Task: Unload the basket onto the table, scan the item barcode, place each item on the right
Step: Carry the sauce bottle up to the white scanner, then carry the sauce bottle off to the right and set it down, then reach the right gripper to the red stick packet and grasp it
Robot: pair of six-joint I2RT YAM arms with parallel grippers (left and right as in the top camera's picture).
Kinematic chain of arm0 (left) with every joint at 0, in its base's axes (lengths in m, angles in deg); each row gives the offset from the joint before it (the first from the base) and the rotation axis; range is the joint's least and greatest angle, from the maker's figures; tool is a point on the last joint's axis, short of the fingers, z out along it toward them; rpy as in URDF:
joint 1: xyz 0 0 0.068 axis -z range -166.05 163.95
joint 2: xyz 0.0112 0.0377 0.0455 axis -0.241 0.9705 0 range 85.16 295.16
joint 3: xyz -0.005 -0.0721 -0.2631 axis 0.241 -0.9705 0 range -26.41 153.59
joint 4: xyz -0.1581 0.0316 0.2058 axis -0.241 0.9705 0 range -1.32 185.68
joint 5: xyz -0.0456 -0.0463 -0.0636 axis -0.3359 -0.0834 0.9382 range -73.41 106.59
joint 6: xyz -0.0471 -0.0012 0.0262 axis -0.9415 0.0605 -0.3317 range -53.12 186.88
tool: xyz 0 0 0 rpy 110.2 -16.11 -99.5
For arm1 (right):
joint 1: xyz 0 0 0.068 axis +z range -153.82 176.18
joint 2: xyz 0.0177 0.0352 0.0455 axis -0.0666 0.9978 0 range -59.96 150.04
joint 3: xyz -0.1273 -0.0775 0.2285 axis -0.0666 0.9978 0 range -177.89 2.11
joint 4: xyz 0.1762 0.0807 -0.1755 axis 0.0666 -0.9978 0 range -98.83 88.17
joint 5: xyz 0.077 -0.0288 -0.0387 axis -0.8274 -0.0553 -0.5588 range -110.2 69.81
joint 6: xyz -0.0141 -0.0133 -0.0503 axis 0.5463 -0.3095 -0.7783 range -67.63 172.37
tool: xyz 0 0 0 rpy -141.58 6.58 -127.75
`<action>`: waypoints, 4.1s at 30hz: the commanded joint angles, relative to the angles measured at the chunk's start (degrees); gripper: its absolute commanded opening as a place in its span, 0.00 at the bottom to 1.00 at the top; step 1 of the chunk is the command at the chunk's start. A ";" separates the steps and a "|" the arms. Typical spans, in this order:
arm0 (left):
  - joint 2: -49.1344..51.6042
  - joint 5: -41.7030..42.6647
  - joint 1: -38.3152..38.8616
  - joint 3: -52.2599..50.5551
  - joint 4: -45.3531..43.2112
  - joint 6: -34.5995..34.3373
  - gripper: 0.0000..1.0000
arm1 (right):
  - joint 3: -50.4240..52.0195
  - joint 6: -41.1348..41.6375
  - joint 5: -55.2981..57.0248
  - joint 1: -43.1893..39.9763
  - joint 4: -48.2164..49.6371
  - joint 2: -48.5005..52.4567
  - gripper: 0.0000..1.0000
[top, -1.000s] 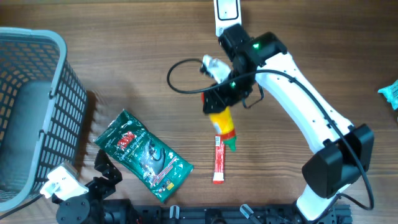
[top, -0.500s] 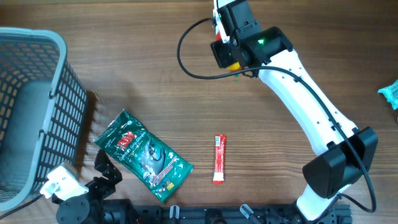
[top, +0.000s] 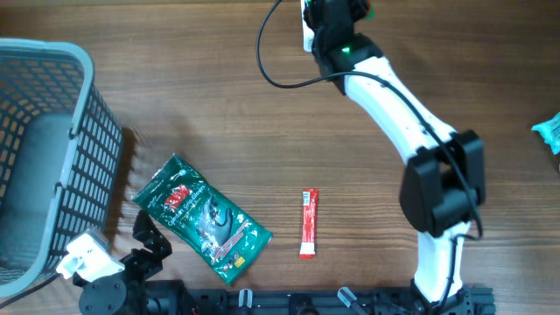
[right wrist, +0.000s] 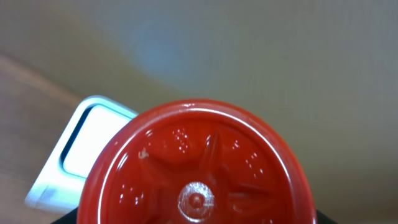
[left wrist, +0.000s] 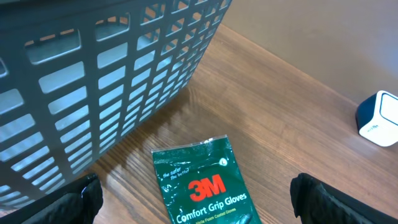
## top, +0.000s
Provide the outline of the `green 3M wipes pouch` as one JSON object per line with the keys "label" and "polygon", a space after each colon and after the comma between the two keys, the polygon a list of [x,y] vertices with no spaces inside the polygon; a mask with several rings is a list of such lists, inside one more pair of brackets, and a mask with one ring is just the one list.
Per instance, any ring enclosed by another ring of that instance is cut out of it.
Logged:
{"label": "green 3M wipes pouch", "polygon": [[132,200],[190,245],[226,284],[234,282],[273,237],[178,155]]}

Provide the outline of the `red stick sachet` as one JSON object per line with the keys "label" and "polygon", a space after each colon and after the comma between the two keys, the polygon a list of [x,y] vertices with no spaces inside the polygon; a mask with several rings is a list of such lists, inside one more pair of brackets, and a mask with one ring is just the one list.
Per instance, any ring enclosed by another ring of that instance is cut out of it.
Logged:
{"label": "red stick sachet", "polygon": [[317,211],[319,201],[318,189],[303,190],[303,226],[299,257],[312,259],[315,257],[315,238],[317,229]]}

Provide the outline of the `teal wet wipes packet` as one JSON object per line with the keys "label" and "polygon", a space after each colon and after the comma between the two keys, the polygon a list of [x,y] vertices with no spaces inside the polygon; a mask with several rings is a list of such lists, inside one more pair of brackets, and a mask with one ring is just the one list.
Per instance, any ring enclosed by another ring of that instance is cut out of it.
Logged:
{"label": "teal wet wipes packet", "polygon": [[557,113],[550,120],[538,123],[531,128],[532,131],[536,131],[540,134],[543,141],[550,147],[554,155],[558,155],[560,151],[559,123],[560,113]]}

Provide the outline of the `sriracha bottle with green cap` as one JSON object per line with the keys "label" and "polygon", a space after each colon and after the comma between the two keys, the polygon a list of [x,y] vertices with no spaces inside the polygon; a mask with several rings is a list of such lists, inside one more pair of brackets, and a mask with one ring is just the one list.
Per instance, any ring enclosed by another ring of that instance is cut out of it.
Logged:
{"label": "sriracha bottle with green cap", "polygon": [[372,0],[364,0],[366,5],[367,13],[365,14],[365,19],[372,19],[375,16],[375,8],[373,6]]}

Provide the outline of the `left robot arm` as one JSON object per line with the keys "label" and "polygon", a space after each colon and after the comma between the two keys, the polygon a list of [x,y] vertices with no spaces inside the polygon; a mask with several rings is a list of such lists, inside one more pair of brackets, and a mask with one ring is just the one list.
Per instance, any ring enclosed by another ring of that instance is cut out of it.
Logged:
{"label": "left robot arm", "polygon": [[143,247],[120,260],[124,270],[85,282],[79,299],[85,315],[197,314],[196,302],[181,280],[151,281],[172,254],[172,245],[159,232],[147,212],[136,216],[133,238]]}

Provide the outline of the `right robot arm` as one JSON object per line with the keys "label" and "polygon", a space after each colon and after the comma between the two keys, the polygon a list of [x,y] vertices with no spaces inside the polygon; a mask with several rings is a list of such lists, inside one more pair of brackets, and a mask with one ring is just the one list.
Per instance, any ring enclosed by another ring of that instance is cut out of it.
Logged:
{"label": "right robot arm", "polygon": [[460,278],[470,228],[483,231],[483,143],[434,116],[400,81],[381,48],[355,24],[370,15],[366,1],[303,1],[304,49],[321,78],[372,117],[404,163],[399,202],[417,231],[411,298],[427,314],[475,309],[472,287]]}

